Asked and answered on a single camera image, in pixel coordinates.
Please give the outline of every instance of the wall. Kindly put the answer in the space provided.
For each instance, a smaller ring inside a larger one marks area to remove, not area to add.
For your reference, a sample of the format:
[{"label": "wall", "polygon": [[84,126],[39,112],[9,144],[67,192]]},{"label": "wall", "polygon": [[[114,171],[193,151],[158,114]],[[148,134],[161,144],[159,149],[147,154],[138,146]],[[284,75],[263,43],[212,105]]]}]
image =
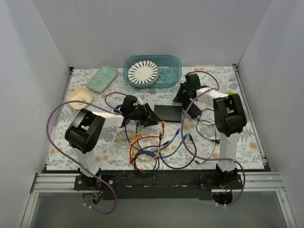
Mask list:
[{"label": "wall", "polygon": [[75,68],[122,67],[133,55],[184,66],[238,63],[271,0],[33,0]]},{"label": "wall", "polygon": [[0,226],[19,227],[68,68],[31,0],[0,0]]},{"label": "wall", "polygon": [[304,227],[304,2],[273,0],[239,64],[266,157]]}]

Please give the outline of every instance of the beige bowl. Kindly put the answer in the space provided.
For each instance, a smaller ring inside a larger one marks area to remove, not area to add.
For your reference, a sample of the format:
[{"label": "beige bowl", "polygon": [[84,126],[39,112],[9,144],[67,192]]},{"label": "beige bowl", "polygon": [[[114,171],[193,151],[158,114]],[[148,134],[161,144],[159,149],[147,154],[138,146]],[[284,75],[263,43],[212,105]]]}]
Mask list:
[{"label": "beige bowl", "polygon": [[[92,102],[93,101],[93,94],[86,88],[79,88],[71,92],[66,98],[66,101],[86,101],[86,102]],[[84,103],[69,103],[69,105],[76,109],[80,110],[82,108],[87,107],[87,104]]]}]

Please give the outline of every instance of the teal bin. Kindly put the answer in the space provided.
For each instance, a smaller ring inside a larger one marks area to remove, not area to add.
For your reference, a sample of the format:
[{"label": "teal bin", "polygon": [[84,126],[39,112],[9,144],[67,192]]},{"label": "teal bin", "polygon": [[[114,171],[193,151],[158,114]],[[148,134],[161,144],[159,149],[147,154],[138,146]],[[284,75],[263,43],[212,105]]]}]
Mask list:
[{"label": "teal bin", "polygon": [[[134,84],[128,79],[130,67],[143,60],[156,63],[159,71],[157,81],[153,84],[139,85]],[[175,56],[132,56],[126,60],[123,68],[124,80],[134,88],[169,88],[173,87],[181,79],[181,62]]]}]

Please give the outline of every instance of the floral pattern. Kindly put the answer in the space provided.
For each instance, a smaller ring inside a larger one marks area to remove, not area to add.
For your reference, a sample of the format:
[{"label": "floral pattern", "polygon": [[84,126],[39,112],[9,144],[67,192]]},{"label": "floral pattern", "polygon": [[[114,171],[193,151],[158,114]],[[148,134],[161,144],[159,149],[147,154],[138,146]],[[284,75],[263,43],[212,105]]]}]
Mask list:
[{"label": "floral pattern", "polygon": [[[98,69],[75,69],[71,77],[71,81],[68,88],[67,95],[80,87],[86,87],[88,80],[97,72]],[[108,108],[104,102],[104,97],[109,92],[119,91],[121,93],[141,96],[141,99],[144,103],[149,103],[151,108],[154,105],[179,105],[173,102],[173,99],[179,89],[179,84],[176,84],[171,88],[144,88],[136,89],[130,87],[123,77],[123,69],[119,68],[119,75],[116,79],[102,92],[97,93],[95,91],[91,92],[94,94],[93,103],[103,108]],[[244,128],[240,140],[238,142],[237,148],[237,160],[244,166],[245,169],[263,169],[263,162],[261,159],[260,148],[257,143],[255,133],[249,118],[247,107],[243,101],[243,96],[241,94],[237,77],[234,74],[233,68],[231,66],[199,66],[199,67],[183,67],[182,75],[185,75],[187,72],[194,70],[205,70],[216,77],[220,84],[220,92],[233,92],[241,95],[241,100],[245,109],[247,116],[247,125]],[[203,73],[199,73],[200,82],[203,85],[208,85],[210,87],[215,87],[216,83],[213,79]],[[182,76],[180,82],[184,82],[185,78]],[[112,106],[117,106],[122,104],[124,97],[121,95],[110,95],[108,102]],[[204,103],[197,102],[197,106],[202,110],[204,108],[210,108]],[[87,107],[91,111],[98,111],[96,108]],[[73,110],[69,105],[63,107],[59,123],[57,124],[54,138],[55,143],[66,152],[68,155],[77,159],[76,154],[73,149],[68,145],[67,141],[64,139],[65,131],[68,126],[71,124],[75,115],[77,114],[76,110]],[[205,111],[201,117],[202,119],[214,121],[213,112]],[[173,138],[178,128],[180,128],[180,123],[166,123],[165,125],[165,136],[162,142],[169,141]],[[197,146],[197,155],[202,157],[209,157],[212,153],[214,143],[209,142],[202,138],[195,130],[196,120],[186,118],[184,124],[184,132],[191,133],[194,138],[195,144]],[[131,121],[127,126],[127,129],[135,132],[136,122]],[[150,135],[158,135],[161,131],[161,125],[143,127],[140,126],[139,129],[142,133],[147,133]],[[198,129],[202,134],[208,138],[214,138],[214,128],[213,126],[204,126],[199,124]],[[96,161],[103,170],[132,170],[133,167],[129,162],[129,149],[130,146],[121,145],[116,142],[116,134],[120,131],[123,131],[124,128],[107,128],[103,129],[100,135],[100,139],[97,142],[95,147]],[[170,154],[173,152],[181,142],[181,134],[175,138],[173,143],[171,143],[166,149],[162,150],[163,155]],[[186,139],[187,145],[194,151],[193,145],[189,138]],[[155,144],[153,139],[141,140],[140,145],[142,147]],[[217,145],[215,151],[212,155],[212,158],[219,157],[219,146]],[[187,164],[192,159],[192,156],[186,151],[182,145],[177,152],[166,158],[166,162],[174,167],[181,167]],[[139,167],[144,169],[151,169],[154,166],[155,161],[140,161],[138,160],[137,164]],[[160,161],[160,169],[170,169]],[[193,162],[186,169],[214,169],[216,165],[215,161],[207,161],[203,165]],[[47,170],[49,171],[59,171],[59,170],[77,170],[78,166],[73,163],[71,160],[60,154],[56,149],[50,148]]]}]

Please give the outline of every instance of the stack of plates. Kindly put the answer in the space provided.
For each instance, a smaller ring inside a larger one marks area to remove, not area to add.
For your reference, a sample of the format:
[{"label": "stack of plates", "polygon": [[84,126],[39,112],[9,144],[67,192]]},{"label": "stack of plates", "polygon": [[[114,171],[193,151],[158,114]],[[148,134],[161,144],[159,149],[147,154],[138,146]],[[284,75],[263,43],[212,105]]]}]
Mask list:
[{"label": "stack of plates", "polygon": [[152,84],[158,78],[157,65],[148,60],[140,61],[131,66],[128,70],[128,79],[137,85]]}]

